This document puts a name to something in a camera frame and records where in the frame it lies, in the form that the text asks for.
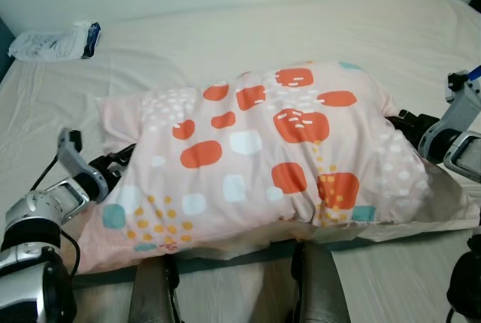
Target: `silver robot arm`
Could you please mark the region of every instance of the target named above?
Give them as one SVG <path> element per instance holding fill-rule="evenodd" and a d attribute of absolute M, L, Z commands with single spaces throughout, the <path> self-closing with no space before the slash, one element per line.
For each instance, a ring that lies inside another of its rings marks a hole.
<path fill-rule="evenodd" d="M 451 171 L 481 183 L 481 134 L 467 131 L 481 113 L 481 86 L 475 72 L 481 68 L 448 76 L 446 101 L 450 106 L 441 119 L 414 116 L 406 110 L 388 119 L 423 158 L 443 162 Z"/>
<path fill-rule="evenodd" d="M 60 255 L 60 236 L 69 236 L 61 226 L 92 202 L 100 203 L 107 197 L 132 150 L 130 146 L 87 164 L 80 157 L 80 132 L 62 131 L 56 157 L 71 177 L 43 191 L 30 191 L 5 217 L 0 249 L 0 321 L 73 321 L 77 308 L 71 274 Z"/>
<path fill-rule="evenodd" d="M 449 109 L 441 119 L 421 114 L 414 116 L 402 110 L 388 119 L 401 130 L 419 154 L 474 182 L 481 183 L 481 134 L 467 131 L 481 113 L 481 66 L 467 73 L 450 74 L 446 85 Z M 469 252 L 463 254 L 451 275 L 447 298 L 451 310 L 462 314 L 468 322 L 481 321 L 481 227 L 473 230 L 467 242 Z"/>

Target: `bed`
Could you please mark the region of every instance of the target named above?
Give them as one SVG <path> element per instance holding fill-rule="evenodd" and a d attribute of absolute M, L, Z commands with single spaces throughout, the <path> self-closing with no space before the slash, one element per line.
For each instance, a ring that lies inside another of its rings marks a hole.
<path fill-rule="evenodd" d="M 104 26 L 93 59 L 58 64 L 15 61 L 0 85 L 0 214 L 53 157 L 61 127 L 83 132 L 87 160 L 102 153 L 95 103 L 99 96 L 158 85 L 206 86 L 248 70 L 340 60 L 371 72 L 400 107 L 441 116 L 447 107 L 446 75 L 478 66 L 480 34 L 479 14 L 457 0 L 309 1 Z M 423 98 L 413 99 L 414 91 Z M 481 131 L 481 117 L 471 130 Z M 63 175 L 57 167 L 44 186 Z M 455 178 L 481 204 L 481 186 Z M 425 230 L 422 225 L 401 226 L 390 237 Z M 363 237 L 376 240 L 378 233 L 373 229 Z M 466 250 L 469 235 L 457 231 L 335 253 L 352 321 L 439 321 L 447 312 L 444 292 L 452 266 Z M 419 255 L 425 255 L 422 263 Z M 128 300 L 129 287 L 109 285 L 105 294 Z M 193 290 L 183 294 L 181 286 L 181 305 Z M 79 310 L 92 309 L 91 304 L 80 297 Z M 93 321 L 126 321 L 107 306 L 107 300 L 99 298 L 95 304 Z M 239 321 L 248 321 L 249 315 Z M 82 312 L 77 321 L 92 321 L 92 316 Z"/>

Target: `white package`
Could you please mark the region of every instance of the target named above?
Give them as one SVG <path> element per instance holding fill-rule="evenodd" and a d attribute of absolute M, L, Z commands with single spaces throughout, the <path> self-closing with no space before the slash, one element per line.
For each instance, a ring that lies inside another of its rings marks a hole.
<path fill-rule="evenodd" d="M 89 40 L 91 22 L 81 22 L 69 32 L 23 32 L 8 55 L 23 62 L 59 62 L 80 59 Z"/>

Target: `pillow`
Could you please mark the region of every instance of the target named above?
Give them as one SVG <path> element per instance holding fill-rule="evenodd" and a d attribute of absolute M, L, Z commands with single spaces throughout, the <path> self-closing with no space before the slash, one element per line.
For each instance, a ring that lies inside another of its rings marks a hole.
<path fill-rule="evenodd" d="M 137 145 L 81 234 L 81 273 L 279 225 L 358 234 L 380 223 L 473 226 L 479 216 L 459 184 L 385 119 L 398 113 L 389 95 L 349 63 L 248 72 L 203 91 L 99 106 L 107 150 Z"/>

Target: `mattress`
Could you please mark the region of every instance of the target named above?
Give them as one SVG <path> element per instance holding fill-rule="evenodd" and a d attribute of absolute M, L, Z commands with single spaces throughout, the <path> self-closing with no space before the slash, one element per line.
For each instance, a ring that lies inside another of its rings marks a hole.
<path fill-rule="evenodd" d="M 102 154 L 99 96 L 154 86 L 206 86 L 248 70 L 340 60 L 372 73 L 400 107 L 441 116 L 448 107 L 446 75 L 481 62 L 480 28 L 479 14 L 457 0 L 297 2 L 103 26 L 92 59 L 15 61 L 0 85 L 0 216 L 54 156 L 62 127 L 82 131 L 85 159 Z M 481 117 L 471 130 L 481 131 Z M 451 174 L 481 201 L 480 185 Z M 41 187 L 64 175 L 55 167 Z M 365 237 L 385 236 L 385 227 L 377 229 Z M 401 226 L 392 237 L 425 230 Z"/>

